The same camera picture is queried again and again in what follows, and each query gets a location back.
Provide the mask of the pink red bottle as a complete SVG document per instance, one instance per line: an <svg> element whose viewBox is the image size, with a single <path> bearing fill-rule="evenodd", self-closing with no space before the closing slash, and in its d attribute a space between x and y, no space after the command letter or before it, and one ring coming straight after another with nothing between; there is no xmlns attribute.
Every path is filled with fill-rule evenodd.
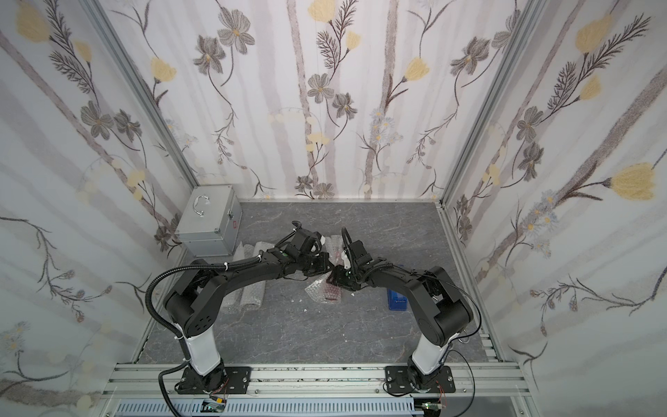
<svg viewBox="0 0 667 417"><path fill-rule="evenodd" d="M328 246L329 260L333 265L338 266L342 264L342 243L330 242L331 245ZM330 272L329 276L325 279L324 286L324 296L326 302L337 303L341 301L341 289L329 282L333 273Z"/></svg>

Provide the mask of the blue tape dispenser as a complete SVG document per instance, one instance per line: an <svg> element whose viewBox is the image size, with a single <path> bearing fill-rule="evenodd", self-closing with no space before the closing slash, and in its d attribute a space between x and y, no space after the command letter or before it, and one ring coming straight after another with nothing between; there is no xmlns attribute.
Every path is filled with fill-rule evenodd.
<svg viewBox="0 0 667 417"><path fill-rule="evenodd" d="M390 311L407 311L408 300L404 295L387 289L387 307Z"/></svg>

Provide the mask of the single bubble wrap sheet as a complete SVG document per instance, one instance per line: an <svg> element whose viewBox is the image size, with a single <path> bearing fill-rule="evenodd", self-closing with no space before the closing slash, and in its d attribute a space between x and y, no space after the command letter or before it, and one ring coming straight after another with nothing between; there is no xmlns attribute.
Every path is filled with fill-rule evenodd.
<svg viewBox="0 0 667 417"><path fill-rule="evenodd" d="M247 252L246 248L243 244L243 242L240 242L236 248L236 251L234 252L232 261L237 262L242 259L247 258ZM222 314L237 314L241 311L241 296L243 293L243 289L238 289L235 291L232 291L225 295L222 305L220 307L220 312Z"/></svg>

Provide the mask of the bubble wrap sheet stack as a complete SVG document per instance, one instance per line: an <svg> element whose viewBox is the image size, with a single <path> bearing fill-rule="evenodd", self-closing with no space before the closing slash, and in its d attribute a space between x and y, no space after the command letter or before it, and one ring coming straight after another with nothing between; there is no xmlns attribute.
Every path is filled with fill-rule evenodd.
<svg viewBox="0 0 667 417"><path fill-rule="evenodd" d="M325 238L325 244L324 244L324 250L328 252L328 246L331 245L331 241L333 242L338 242L342 243L342 249L343 249L343 240L341 235L334 235L334 236L329 236ZM331 302L326 302L325 301L325 296L324 296L324 286L325 286L325 279L329 276L329 273L324 274L322 276L316 276L313 281L307 286L305 289L306 293L308 296L317 303L320 304L337 304L337 303L331 303Z"/></svg>

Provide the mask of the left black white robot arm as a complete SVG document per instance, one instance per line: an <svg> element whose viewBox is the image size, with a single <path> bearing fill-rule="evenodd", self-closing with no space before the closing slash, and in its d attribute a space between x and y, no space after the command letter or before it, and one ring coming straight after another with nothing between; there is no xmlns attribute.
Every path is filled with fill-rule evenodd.
<svg viewBox="0 0 667 417"><path fill-rule="evenodd" d="M295 227L279 243L236 262L193 262L177 269L182 275L165 297L167 318L156 320L174 334L184 353L180 394L211 394L229 380L215 345L212 327L225 297L242 288L284 279L296 272L319 276L333 268L324 251L326 238Z"/></svg>

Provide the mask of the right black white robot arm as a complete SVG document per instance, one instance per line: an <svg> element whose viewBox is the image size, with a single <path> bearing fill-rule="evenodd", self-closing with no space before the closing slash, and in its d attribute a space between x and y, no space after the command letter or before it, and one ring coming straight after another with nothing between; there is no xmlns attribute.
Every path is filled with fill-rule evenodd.
<svg viewBox="0 0 667 417"><path fill-rule="evenodd" d="M384 258L374 259L346 229L341 237L344 264L335 267L328 281L350 292L386 288L406 297L421 332L406 363L407 378L413 389L428 389L438 380L452 343L479 315L478 306L443 268L408 269Z"/></svg>

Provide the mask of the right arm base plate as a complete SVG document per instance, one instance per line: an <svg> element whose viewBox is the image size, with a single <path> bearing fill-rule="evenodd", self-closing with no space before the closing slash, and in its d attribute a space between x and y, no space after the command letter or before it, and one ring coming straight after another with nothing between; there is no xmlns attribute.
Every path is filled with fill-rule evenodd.
<svg viewBox="0 0 667 417"><path fill-rule="evenodd" d="M408 365L386 366L384 388L389 394L452 394L456 391L451 368L442 366L428 375Z"/></svg>

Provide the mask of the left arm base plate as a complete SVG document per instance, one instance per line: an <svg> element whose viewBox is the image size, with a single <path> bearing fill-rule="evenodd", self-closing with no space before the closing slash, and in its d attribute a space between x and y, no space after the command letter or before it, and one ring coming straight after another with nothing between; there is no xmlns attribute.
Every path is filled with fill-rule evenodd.
<svg viewBox="0 0 667 417"><path fill-rule="evenodd" d="M252 370L251 367L219 366L207 375L199 375L188 367L175 385L175 391L178 394L246 394Z"/></svg>

